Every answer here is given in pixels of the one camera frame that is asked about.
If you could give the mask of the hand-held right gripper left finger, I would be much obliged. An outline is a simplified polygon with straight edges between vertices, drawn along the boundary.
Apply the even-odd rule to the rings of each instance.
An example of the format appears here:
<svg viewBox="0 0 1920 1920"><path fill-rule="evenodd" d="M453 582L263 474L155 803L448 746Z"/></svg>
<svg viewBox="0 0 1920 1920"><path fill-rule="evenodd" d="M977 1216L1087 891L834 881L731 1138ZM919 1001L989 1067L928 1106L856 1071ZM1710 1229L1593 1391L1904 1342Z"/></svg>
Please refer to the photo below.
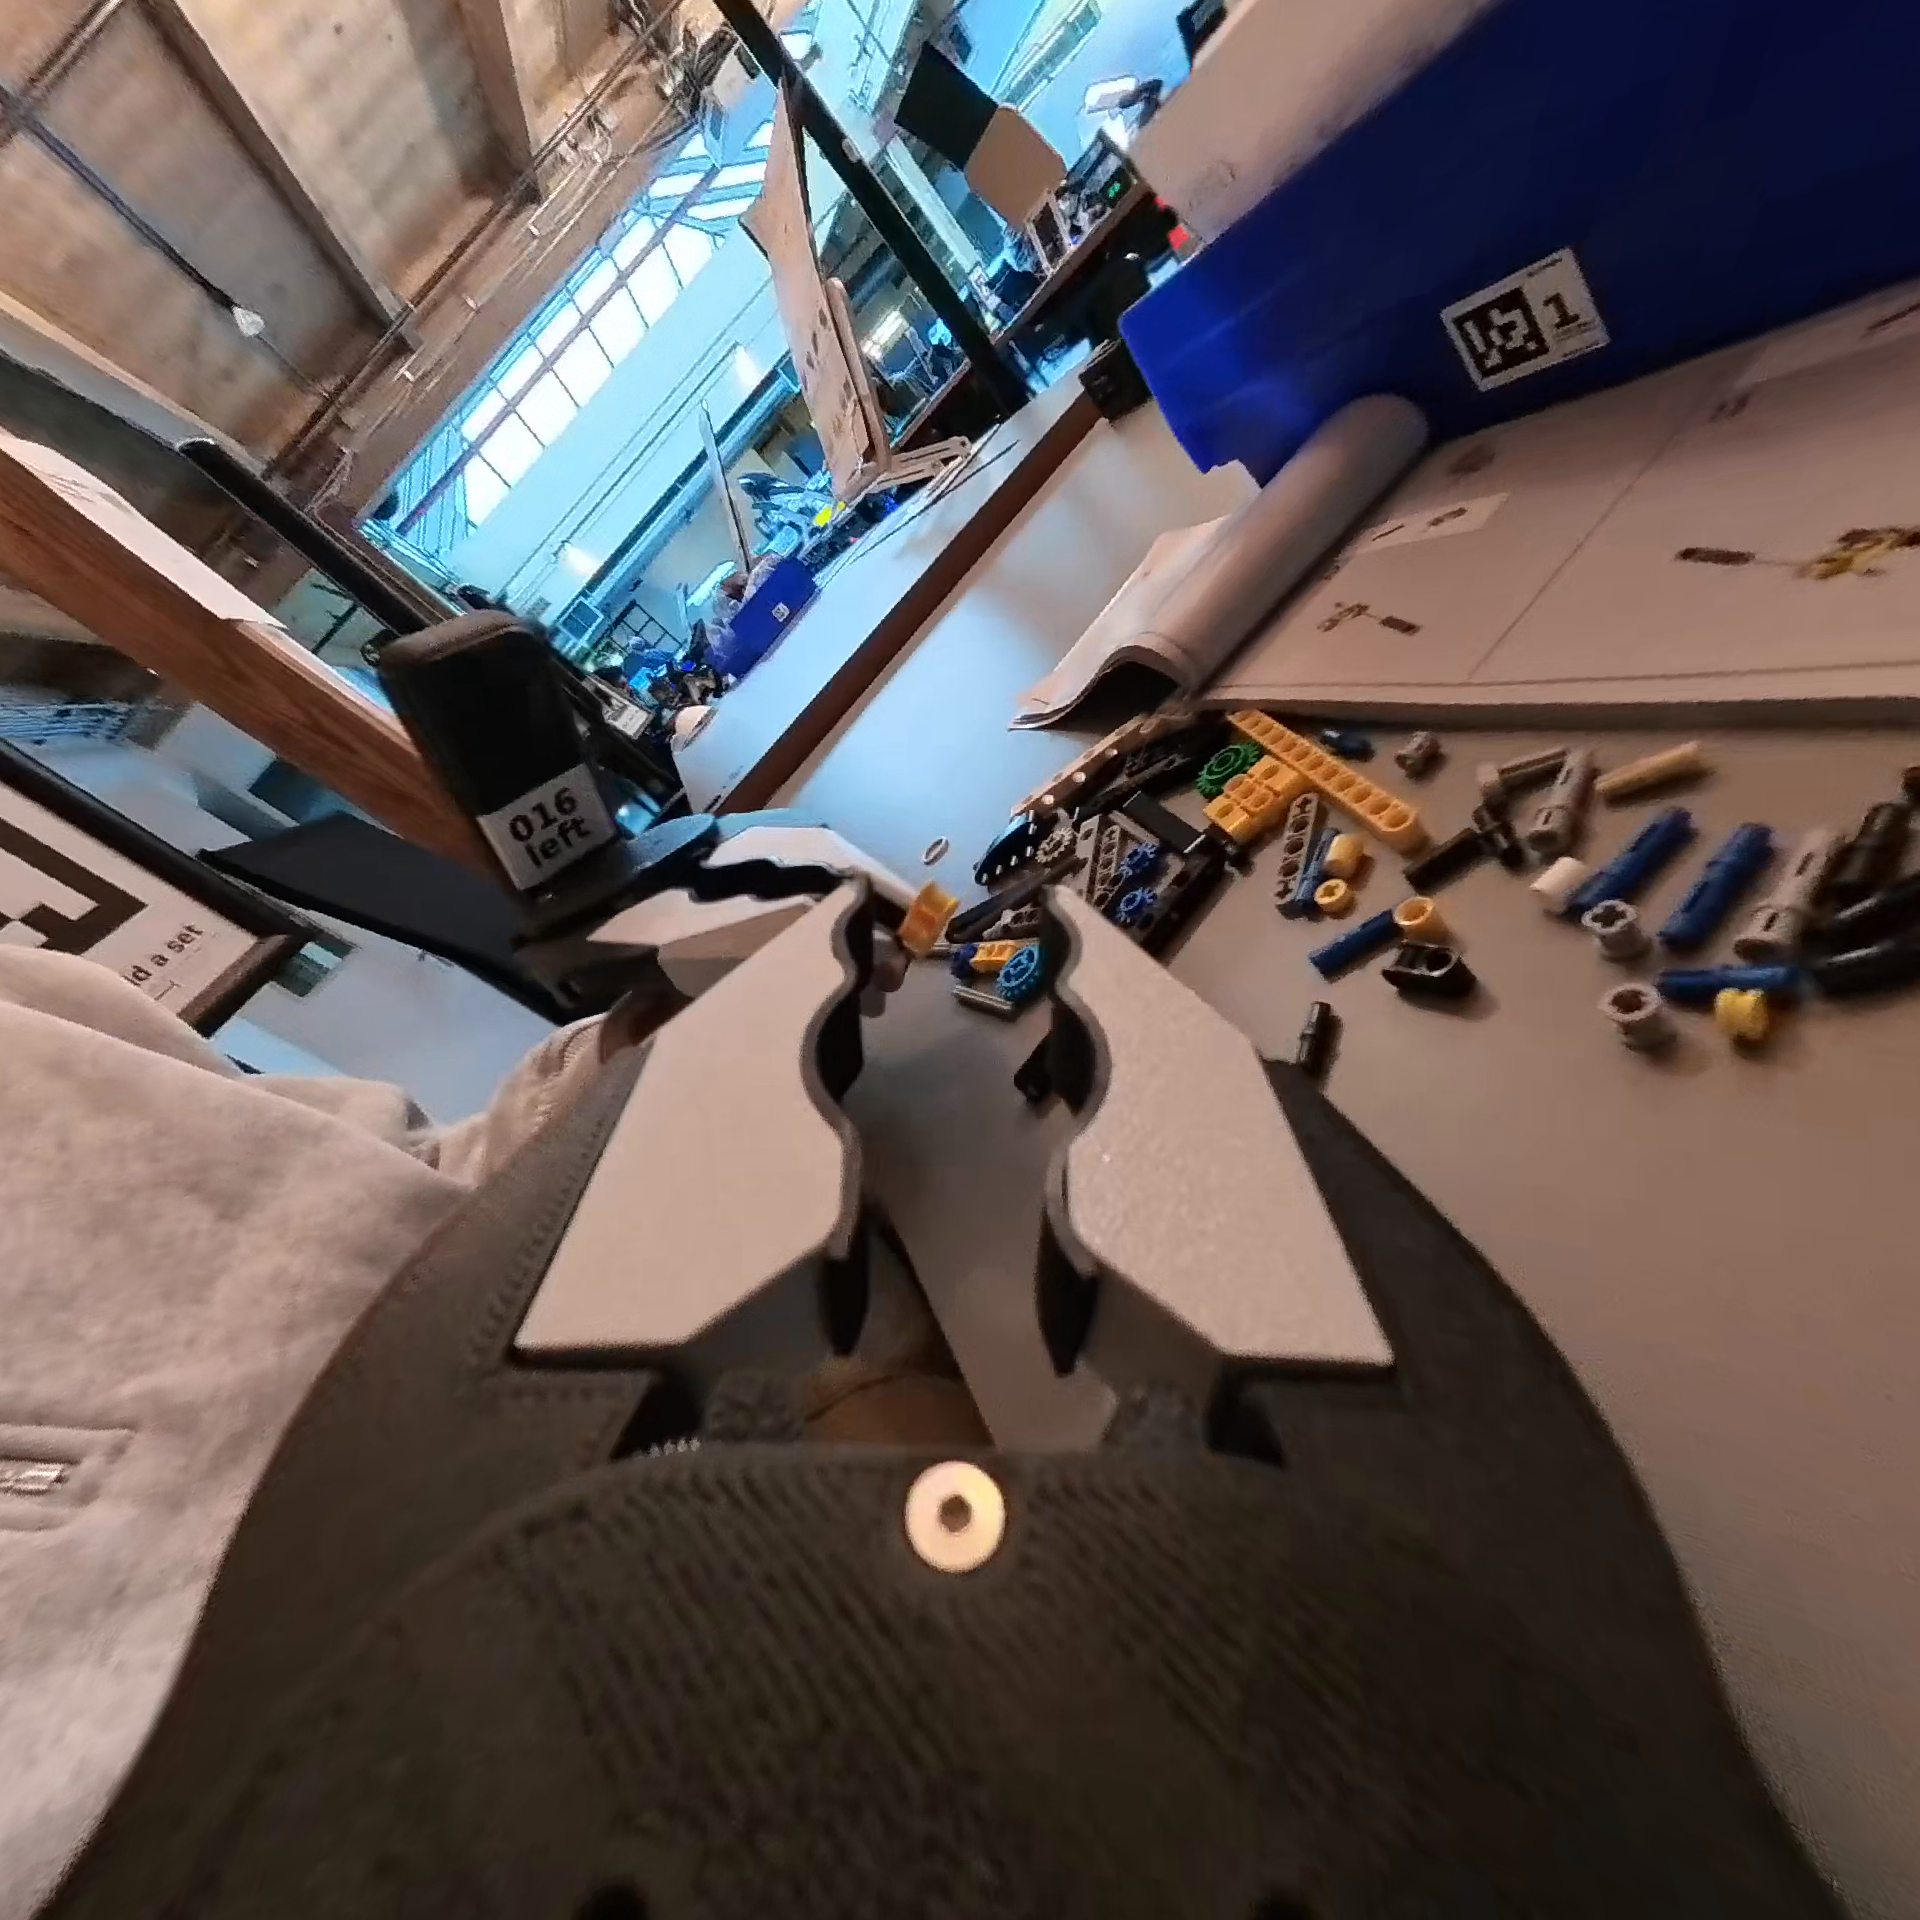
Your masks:
<svg viewBox="0 0 1920 1920"><path fill-rule="evenodd" d="M868 1319L877 897L846 879L668 1020L516 1330L555 1364L818 1364Z"/></svg>

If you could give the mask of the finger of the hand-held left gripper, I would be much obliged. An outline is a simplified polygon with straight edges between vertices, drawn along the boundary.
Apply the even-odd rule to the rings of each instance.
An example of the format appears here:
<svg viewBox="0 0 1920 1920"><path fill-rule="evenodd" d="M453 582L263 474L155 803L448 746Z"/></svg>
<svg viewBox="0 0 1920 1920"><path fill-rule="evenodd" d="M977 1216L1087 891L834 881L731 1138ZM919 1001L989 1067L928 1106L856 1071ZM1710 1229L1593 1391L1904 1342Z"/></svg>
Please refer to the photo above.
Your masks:
<svg viewBox="0 0 1920 1920"><path fill-rule="evenodd" d="M613 907L588 930L592 969L703 995L822 897L819 875L705 875Z"/></svg>
<svg viewBox="0 0 1920 1920"><path fill-rule="evenodd" d="M881 924L897 928L914 887L877 856L819 822L710 822L700 904L703 940L773 940L835 887L864 881Z"/></svg>

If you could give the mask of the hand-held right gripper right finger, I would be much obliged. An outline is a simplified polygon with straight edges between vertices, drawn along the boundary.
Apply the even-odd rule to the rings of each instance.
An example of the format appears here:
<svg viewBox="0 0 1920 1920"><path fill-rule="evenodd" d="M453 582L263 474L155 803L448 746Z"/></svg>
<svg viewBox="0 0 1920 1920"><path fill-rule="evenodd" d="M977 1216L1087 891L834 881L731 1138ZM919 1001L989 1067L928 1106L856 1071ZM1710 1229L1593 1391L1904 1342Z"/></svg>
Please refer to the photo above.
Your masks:
<svg viewBox="0 0 1920 1920"><path fill-rule="evenodd" d="M1080 893L1045 893L1038 1330L1055 1372L1390 1372L1261 1048Z"/></svg>

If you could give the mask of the pile of lego pieces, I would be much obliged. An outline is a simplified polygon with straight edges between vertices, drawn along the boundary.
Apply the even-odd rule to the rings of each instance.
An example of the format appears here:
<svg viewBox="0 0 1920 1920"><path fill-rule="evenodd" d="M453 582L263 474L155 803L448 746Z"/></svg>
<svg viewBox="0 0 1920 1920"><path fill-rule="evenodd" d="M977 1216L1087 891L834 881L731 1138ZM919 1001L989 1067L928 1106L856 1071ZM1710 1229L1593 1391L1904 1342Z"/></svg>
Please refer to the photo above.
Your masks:
<svg viewBox="0 0 1920 1920"><path fill-rule="evenodd" d="M1590 746L1485 759L1475 807L1449 834L1368 773L1372 746L1364 732L1296 732L1261 708L1119 723L1013 808L975 872L984 904L945 904L930 924L953 1005L1018 1019L1041 999L1048 887L1162 953L1261 846L1275 846L1270 900L1283 921L1347 921L1310 949L1320 979L1377 967L1402 999L1427 1005L1479 993L1439 891L1485 863L1523 875L1553 924L1633 969L1605 993L1599 1015L1640 1053L1671 1048L1675 1012L1710 1015L1731 1044L1758 1052L1804 999L1917 989L1917 768L1852 832L1809 829L1783 846L1768 822L1738 822L1645 924L1643 897L1691 853L1696 813L1664 807L1598 863L1577 842L1593 807L1706 780L1697 741L1615 768Z"/></svg>

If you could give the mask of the person's left forearm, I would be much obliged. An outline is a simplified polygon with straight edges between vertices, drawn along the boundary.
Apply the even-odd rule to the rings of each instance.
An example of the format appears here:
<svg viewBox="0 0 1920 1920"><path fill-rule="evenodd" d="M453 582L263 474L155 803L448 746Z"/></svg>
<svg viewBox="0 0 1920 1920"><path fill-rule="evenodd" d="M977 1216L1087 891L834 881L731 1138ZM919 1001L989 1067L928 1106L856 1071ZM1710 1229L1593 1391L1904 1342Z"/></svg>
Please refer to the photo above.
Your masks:
<svg viewBox="0 0 1920 1920"><path fill-rule="evenodd" d="M623 1001L607 1015L549 1032L492 1089L490 1104L453 1122L410 1129L406 1155L462 1189L482 1189L522 1147L559 1122L622 1052L646 1042L655 1015Z"/></svg>

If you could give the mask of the black office chair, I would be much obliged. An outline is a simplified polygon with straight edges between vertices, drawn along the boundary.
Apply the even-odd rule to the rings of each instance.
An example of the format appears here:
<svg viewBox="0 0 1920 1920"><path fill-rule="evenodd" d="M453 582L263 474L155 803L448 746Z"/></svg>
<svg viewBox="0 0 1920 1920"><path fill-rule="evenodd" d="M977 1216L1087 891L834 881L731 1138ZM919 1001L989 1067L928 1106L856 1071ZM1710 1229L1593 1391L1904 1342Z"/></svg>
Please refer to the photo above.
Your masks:
<svg viewBox="0 0 1920 1920"><path fill-rule="evenodd" d="M516 904L465 863L329 813L266 838L202 847L218 875L245 881L304 914L441 955L534 1015L559 1025L559 1001L516 958Z"/></svg>

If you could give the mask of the row of windows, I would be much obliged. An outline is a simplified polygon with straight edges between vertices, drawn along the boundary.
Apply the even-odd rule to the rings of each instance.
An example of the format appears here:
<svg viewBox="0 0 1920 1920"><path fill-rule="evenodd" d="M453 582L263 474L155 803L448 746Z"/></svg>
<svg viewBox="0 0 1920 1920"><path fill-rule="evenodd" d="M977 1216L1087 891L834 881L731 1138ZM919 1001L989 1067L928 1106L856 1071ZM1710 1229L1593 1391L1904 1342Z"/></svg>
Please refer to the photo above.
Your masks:
<svg viewBox="0 0 1920 1920"><path fill-rule="evenodd" d="M400 471L365 522L436 559L484 524L731 239L760 190L769 148L772 120L735 155L723 155L705 135L685 138L668 172L602 230Z"/></svg>

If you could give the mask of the framed code sign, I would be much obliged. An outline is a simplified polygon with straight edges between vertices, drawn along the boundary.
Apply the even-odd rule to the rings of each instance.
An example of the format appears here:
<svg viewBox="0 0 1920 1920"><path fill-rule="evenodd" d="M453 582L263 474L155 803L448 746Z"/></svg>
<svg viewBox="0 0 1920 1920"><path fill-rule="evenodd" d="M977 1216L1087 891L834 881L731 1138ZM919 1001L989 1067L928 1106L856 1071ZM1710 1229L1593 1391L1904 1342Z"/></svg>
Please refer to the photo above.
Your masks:
<svg viewBox="0 0 1920 1920"><path fill-rule="evenodd" d="M213 1035L321 930L5 743L5 948L82 955Z"/></svg>

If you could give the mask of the black steel column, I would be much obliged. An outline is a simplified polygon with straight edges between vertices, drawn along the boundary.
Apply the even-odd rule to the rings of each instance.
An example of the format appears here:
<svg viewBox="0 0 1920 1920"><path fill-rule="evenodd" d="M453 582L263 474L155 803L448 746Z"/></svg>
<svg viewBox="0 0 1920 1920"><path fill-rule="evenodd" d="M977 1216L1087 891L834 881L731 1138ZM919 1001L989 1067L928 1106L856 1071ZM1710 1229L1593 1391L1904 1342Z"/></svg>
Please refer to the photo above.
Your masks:
<svg viewBox="0 0 1920 1920"><path fill-rule="evenodd" d="M804 78L801 63L789 52L772 18L760 15L755 2L719 2L719 14L755 65L789 88L815 148L828 155L835 180L844 180L853 202L868 215L884 247L895 250L902 272L919 293L923 293L928 308L947 324L965 351L967 372L989 396L993 416L1009 422L1030 403L1027 375L1000 351L975 304L923 247L919 228L906 218L867 155L859 155L853 135L834 117L815 80Z"/></svg>

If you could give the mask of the dark workbench with equipment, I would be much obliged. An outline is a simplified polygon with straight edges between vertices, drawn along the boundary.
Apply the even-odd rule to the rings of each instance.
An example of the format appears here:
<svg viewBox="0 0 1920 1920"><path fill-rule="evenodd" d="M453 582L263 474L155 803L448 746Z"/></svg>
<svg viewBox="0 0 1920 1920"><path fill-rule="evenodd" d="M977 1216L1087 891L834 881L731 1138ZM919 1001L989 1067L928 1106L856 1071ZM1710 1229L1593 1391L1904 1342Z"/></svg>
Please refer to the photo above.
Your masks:
<svg viewBox="0 0 1920 1920"><path fill-rule="evenodd" d="M989 277L1009 309L989 330L996 349L1018 357L1030 372L1073 349L1107 349L1154 272L1186 241L1186 225L1148 185L1114 130L1116 120L1094 130Z"/></svg>

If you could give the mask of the open instruction booklet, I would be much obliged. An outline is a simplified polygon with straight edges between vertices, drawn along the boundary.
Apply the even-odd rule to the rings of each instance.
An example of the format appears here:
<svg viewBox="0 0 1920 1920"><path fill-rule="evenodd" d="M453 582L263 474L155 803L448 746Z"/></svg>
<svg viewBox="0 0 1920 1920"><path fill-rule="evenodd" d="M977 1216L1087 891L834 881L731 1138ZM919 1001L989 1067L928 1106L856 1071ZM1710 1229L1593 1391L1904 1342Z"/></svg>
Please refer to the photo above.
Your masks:
<svg viewBox="0 0 1920 1920"><path fill-rule="evenodd" d="M1013 729L1114 672L1352 717L1917 717L1917 283L1420 445L1340 408L1161 534Z"/></svg>

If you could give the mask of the black and white board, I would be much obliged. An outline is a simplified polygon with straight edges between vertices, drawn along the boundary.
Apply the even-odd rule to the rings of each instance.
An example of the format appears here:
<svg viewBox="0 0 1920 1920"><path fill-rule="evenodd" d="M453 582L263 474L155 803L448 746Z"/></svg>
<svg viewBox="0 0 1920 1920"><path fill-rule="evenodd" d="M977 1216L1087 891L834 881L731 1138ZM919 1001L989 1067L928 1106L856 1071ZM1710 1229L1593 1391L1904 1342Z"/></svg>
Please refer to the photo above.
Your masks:
<svg viewBox="0 0 1920 1920"><path fill-rule="evenodd" d="M965 172L1009 228L1027 228L1068 180L1068 160L1018 111L987 93L938 41L923 41L891 111L902 135Z"/></svg>

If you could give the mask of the blue storage bin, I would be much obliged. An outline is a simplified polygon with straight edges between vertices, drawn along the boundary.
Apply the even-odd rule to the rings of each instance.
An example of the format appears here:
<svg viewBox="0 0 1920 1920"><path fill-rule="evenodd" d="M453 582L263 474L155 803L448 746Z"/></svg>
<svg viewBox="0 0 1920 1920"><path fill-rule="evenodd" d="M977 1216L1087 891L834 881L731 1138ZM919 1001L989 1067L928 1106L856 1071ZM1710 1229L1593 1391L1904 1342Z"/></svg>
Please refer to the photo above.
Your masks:
<svg viewBox="0 0 1920 1920"><path fill-rule="evenodd" d="M1198 471L1438 439L1917 279L1917 2L1496 2L1119 318Z"/></svg>

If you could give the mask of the white cardboard box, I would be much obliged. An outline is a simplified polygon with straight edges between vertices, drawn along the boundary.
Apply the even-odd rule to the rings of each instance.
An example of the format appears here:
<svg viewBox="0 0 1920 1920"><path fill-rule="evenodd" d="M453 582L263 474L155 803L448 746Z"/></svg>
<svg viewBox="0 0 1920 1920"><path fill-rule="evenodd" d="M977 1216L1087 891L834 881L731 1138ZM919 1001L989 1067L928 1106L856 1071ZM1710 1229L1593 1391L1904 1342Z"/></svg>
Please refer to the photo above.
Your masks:
<svg viewBox="0 0 1920 1920"><path fill-rule="evenodd" d="M1213 241L1484 14L1491 2L1229 2L1132 138L1130 163Z"/></svg>

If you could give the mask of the black metal frame bar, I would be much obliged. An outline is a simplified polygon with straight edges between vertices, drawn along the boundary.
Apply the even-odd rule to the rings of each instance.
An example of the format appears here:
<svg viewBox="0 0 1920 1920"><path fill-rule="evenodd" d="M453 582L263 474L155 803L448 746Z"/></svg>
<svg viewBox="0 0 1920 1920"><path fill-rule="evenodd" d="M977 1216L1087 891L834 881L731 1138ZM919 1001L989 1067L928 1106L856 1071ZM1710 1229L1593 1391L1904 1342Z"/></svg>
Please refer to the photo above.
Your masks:
<svg viewBox="0 0 1920 1920"><path fill-rule="evenodd" d="M213 438L187 438L172 450L225 492L238 513L321 572L326 584L347 589L377 628L410 636L469 613L457 601L385 559L355 529L339 529L299 507L232 446Z"/></svg>

